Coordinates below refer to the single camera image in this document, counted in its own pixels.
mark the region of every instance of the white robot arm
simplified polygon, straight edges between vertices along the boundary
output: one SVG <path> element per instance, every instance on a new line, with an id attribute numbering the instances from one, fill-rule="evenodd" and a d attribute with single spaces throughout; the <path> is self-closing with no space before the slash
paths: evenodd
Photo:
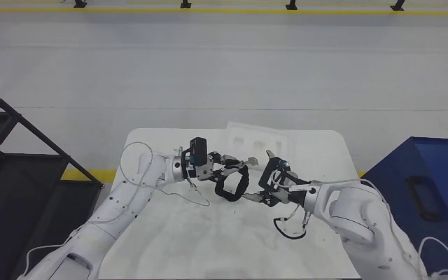
<path id="1" fill-rule="evenodd" d="M 118 184 L 87 223 L 72 232 L 65 245 L 48 254 L 33 270 L 19 279 L 98 279 L 99 268 L 107 252 L 151 200 L 154 188 L 183 180 L 175 176 L 174 165 L 177 160 L 174 156 L 154 153 L 146 174 L 140 164 L 139 173 L 132 177 L 136 182 L 141 180 L 147 188 L 128 181 Z"/>
<path id="2" fill-rule="evenodd" d="M 270 207 L 278 202 L 301 205 L 305 215 L 300 236 L 290 237 L 279 228 L 277 221 L 287 221 L 287 218 L 274 220 L 283 236 L 303 238 L 313 214 L 340 235 L 350 261 L 363 280 L 427 279 L 419 254 L 374 188 L 362 185 L 359 182 L 362 179 L 355 183 L 355 180 L 306 182 L 291 172 L 288 162 L 270 151 L 267 153 L 269 162 L 259 182 L 265 190 L 244 197 Z M 334 192 L 339 192 L 339 197 L 331 202 Z"/>
<path id="3" fill-rule="evenodd" d="M 104 257 L 143 211 L 156 189 L 190 180 L 190 177 L 200 181 L 213 178 L 213 164 L 214 159 L 207 155 L 207 141 L 199 137 L 179 156 L 152 150 L 150 155 L 142 155 L 138 172 L 120 182 L 89 220 L 70 234 L 63 246 L 49 253 L 29 273 L 27 267 L 18 280 L 98 279 Z"/>

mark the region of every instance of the white cable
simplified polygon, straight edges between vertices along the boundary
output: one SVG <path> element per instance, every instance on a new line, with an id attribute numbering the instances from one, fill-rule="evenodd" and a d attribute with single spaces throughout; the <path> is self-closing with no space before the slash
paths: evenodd
<path id="1" fill-rule="evenodd" d="M 143 176 L 141 177 L 141 180 L 140 180 L 140 182 L 139 182 L 138 184 L 132 182 L 131 180 L 129 180 L 129 179 L 126 177 L 126 174 L 123 172 L 123 168 L 122 168 L 122 165 L 121 165 L 121 159 L 122 159 L 122 157 L 123 157 L 123 153 L 125 152 L 125 150 L 126 150 L 127 147 L 129 147 L 129 146 L 131 146 L 131 145 L 133 145 L 133 144 L 143 144 L 143 145 L 145 145 L 145 146 L 149 149 L 149 151 L 151 152 L 151 161 L 150 161 L 148 167 L 146 168 L 146 171 L 145 171 L 145 173 L 143 174 Z M 166 194 L 166 195 L 177 195 L 178 197 L 181 197 L 181 198 L 183 198 L 184 200 L 186 200 L 186 201 L 188 201 L 188 202 L 191 202 L 191 203 L 194 203 L 194 204 L 197 204 L 197 205 L 201 205 L 201 206 L 205 206 L 205 207 L 207 207 L 207 206 L 210 205 L 210 201 L 209 201 L 208 199 L 205 199 L 205 200 L 207 201 L 208 204 L 202 204 L 202 203 L 199 203 L 199 202 L 192 201 L 192 200 L 190 200 L 190 199 L 188 199 L 188 198 L 186 198 L 186 197 L 184 197 L 184 196 L 182 196 L 182 195 L 180 195 L 180 194 L 178 194 L 178 193 L 176 193 L 176 192 L 165 192 L 164 190 L 161 190 L 161 189 L 159 189 L 159 188 L 153 187 L 153 186 L 151 186 L 151 185 L 142 185 L 143 178 L 144 178 L 144 176 L 146 175 L 146 172 L 149 170 L 150 165 L 153 163 L 153 157 L 154 157 L 153 150 L 151 149 L 151 147 L 150 147 L 148 144 L 146 144 L 146 143 L 144 143 L 144 142 L 140 142 L 140 141 L 135 141 L 135 142 L 132 142 L 132 143 L 127 144 L 126 147 L 123 149 L 123 151 L 122 151 L 122 153 L 121 153 L 121 156 L 120 156 L 120 161 L 119 161 L 119 163 L 118 163 L 118 167 L 120 168 L 121 174 L 123 175 L 123 177 L 125 177 L 126 181 L 128 181 L 128 182 L 131 183 L 132 185 L 139 186 L 140 188 L 153 188 L 153 189 L 158 190 L 158 191 L 160 191 L 161 193 L 164 193 L 164 194 Z M 199 193 L 199 195 L 202 196 L 202 193 L 197 189 L 196 185 L 191 181 L 191 178 L 190 178 L 190 175 L 189 175 L 188 171 L 187 171 L 187 181 L 189 182 L 190 186 L 192 186 L 192 187 L 194 186 L 194 189 Z"/>
<path id="2" fill-rule="evenodd" d="M 442 245 L 443 248 L 445 248 L 445 250 L 447 250 L 447 252 L 448 252 L 448 246 L 445 245 L 445 243 L 441 242 L 439 239 L 434 238 L 434 237 L 425 237 L 425 238 L 423 238 L 423 240 L 421 240 L 421 242 L 420 242 L 420 246 L 419 246 L 419 260 L 421 259 L 421 252 L 423 251 L 423 246 L 425 245 L 425 243 L 426 243 L 428 240 L 434 240 L 435 242 L 438 242 L 438 243 L 439 243 L 440 245 Z M 419 271 L 420 271 L 420 269 L 421 269 L 420 262 L 419 262 L 419 264 L 418 264 L 418 269 L 419 269 Z M 444 273 L 447 273 L 447 272 L 448 272 L 448 269 L 442 269 L 442 270 L 440 270 L 439 272 L 436 272 L 436 273 L 432 274 L 431 278 L 432 278 L 432 279 L 440 279 L 440 276 L 441 276 L 442 274 L 444 274 Z"/>
<path id="3" fill-rule="evenodd" d="M 76 234 L 78 233 L 79 229 L 83 226 L 84 224 L 80 225 L 78 228 L 76 228 L 74 231 L 72 231 L 69 235 L 69 237 L 67 237 L 67 239 L 65 239 L 64 243 L 60 244 L 60 245 L 46 245 L 46 246 L 39 246 L 36 248 L 33 248 L 31 250 L 28 251 L 27 253 L 27 265 L 25 266 L 25 271 L 22 273 L 22 275 L 20 275 L 19 277 L 25 276 L 28 273 L 28 269 L 29 269 L 29 254 L 32 251 L 35 250 L 39 250 L 39 249 L 44 249 L 44 248 L 55 248 L 55 247 L 62 247 L 63 245 L 67 244 L 67 242 L 72 238 L 75 237 Z"/>

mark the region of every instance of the concrete floor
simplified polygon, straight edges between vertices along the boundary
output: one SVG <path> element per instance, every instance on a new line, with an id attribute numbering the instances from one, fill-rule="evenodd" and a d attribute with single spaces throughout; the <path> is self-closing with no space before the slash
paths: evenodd
<path id="1" fill-rule="evenodd" d="M 90 169 L 134 128 L 232 120 L 337 130 L 365 171 L 448 137 L 447 55 L 446 17 L 0 13 L 0 97 Z M 23 129 L 1 149 L 48 151 Z"/>

